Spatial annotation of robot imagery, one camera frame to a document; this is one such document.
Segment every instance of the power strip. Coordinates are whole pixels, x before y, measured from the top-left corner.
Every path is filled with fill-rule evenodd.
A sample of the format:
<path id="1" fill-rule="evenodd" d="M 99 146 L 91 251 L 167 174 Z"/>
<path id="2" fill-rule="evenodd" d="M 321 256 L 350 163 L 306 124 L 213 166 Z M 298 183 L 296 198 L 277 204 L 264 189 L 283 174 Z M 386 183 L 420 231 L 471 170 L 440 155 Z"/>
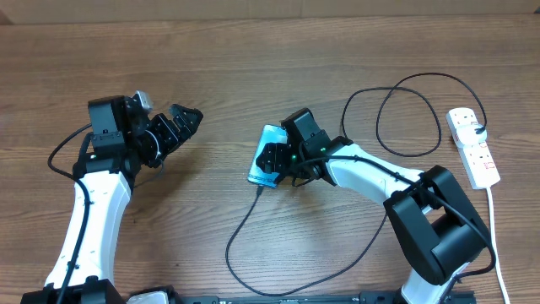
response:
<path id="1" fill-rule="evenodd" d="M 477 134 L 481 125 L 474 111 L 456 108 L 446 114 L 446 120 L 472 188 L 486 189 L 499 182 L 500 175 L 486 143 L 488 132 Z"/>

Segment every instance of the white cable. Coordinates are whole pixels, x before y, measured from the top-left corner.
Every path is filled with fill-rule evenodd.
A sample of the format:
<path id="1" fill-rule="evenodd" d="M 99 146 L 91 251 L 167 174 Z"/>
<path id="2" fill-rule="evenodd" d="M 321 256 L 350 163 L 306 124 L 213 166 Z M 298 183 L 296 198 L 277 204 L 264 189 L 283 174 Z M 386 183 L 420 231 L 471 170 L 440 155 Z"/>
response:
<path id="1" fill-rule="evenodd" d="M 493 194 L 491 194 L 490 187 L 486 188 L 486 192 L 488 193 L 489 203 L 489 230 L 491 231 L 491 244 L 493 245 L 493 250 L 495 251 L 495 256 L 497 257 L 497 263 L 495 263 L 495 272 L 497 273 L 500 291 L 503 293 L 503 299 L 505 299 L 505 304 L 510 304 L 510 298 L 508 297 L 505 282 L 503 281 L 503 274 L 500 272 L 499 253 L 497 252 L 497 241 L 495 240 L 495 214 L 493 206 Z"/>

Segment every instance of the electrical socket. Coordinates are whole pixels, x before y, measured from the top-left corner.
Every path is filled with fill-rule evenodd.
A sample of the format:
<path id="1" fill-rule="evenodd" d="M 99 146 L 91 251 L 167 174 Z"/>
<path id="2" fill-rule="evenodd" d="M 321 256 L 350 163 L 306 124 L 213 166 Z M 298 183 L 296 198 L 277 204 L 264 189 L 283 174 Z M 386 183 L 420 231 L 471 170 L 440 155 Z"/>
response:
<path id="1" fill-rule="evenodd" d="M 446 120 L 472 188 L 485 189 L 500 181 L 499 172 L 486 142 L 487 131 L 476 133 L 481 125 L 474 111 L 456 108 L 446 114 Z"/>

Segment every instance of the white power strip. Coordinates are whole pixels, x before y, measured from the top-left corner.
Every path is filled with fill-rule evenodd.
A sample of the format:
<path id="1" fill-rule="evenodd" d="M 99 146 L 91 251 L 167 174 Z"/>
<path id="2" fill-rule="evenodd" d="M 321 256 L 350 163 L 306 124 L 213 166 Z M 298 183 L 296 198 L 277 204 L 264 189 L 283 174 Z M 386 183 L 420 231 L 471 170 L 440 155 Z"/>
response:
<path id="1" fill-rule="evenodd" d="M 481 126 L 478 123 L 474 111 L 467 108 L 456 108 L 446 114 L 448 126 L 452 132 L 452 137 L 456 143 L 459 155 L 462 158 L 465 171 L 471 181 L 472 188 L 486 189 L 489 202 L 489 230 L 491 232 L 491 243 L 497 257 L 495 271 L 499 280 L 500 290 L 506 304 L 510 304 L 510 298 L 506 291 L 503 275 L 500 271 L 499 254 L 497 253 L 497 242 L 495 239 L 495 216 L 493 206 L 493 196 L 491 186 L 500 181 L 500 175 L 495 166 L 491 153 L 489 153 L 486 139 L 488 132 L 477 133 Z"/>

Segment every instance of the wooden surface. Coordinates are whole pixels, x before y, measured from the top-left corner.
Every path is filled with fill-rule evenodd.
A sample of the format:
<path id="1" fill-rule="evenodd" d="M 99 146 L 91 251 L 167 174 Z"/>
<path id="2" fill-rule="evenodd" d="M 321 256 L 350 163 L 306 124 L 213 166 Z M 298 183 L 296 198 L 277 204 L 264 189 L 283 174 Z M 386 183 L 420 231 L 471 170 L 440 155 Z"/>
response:
<path id="1" fill-rule="evenodd" d="M 538 0 L 0 0 L 0 24 L 532 14 Z"/>
<path id="2" fill-rule="evenodd" d="M 463 78 L 483 100 L 502 176 L 494 200 L 506 285 L 514 303 L 537 303 L 539 28 L 535 15 L 0 27 L 0 302 L 39 290 L 57 260 L 73 183 L 46 159 L 89 121 L 88 100 L 145 90 L 156 113 L 173 102 L 204 113 L 196 136 L 167 159 L 163 178 L 134 192 L 118 239 L 116 288 L 124 296 L 166 284 L 184 295 L 252 296 L 229 274 L 224 248 L 255 195 L 246 173 L 262 126 L 308 106 L 334 137 L 355 90 L 438 71 Z M 349 107 L 349 136 L 400 166 L 449 168 L 487 222 L 485 192 L 471 189 L 444 118 L 458 106 L 479 115 L 473 98 L 446 79 L 407 87 L 430 98 L 440 115 L 438 150 L 405 159 L 375 141 L 383 93 Z M 397 92 L 381 135 L 392 148 L 414 152 L 435 144 L 436 129 L 421 100 Z M 58 155 L 58 166 L 71 167 L 80 140 Z M 152 174 L 147 168 L 139 177 Z M 267 190 L 232 247 L 232 264 L 256 288 L 289 290 L 353 261 L 382 216 L 381 207 L 325 182 Z M 471 269 L 488 262 L 484 252 Z M 361 263 L 304 294 L 395 290 L 409 270 L 386 223 Z M 502 302 L 494 272 L 459 289 L 475 290 L 480 303 Z"/>

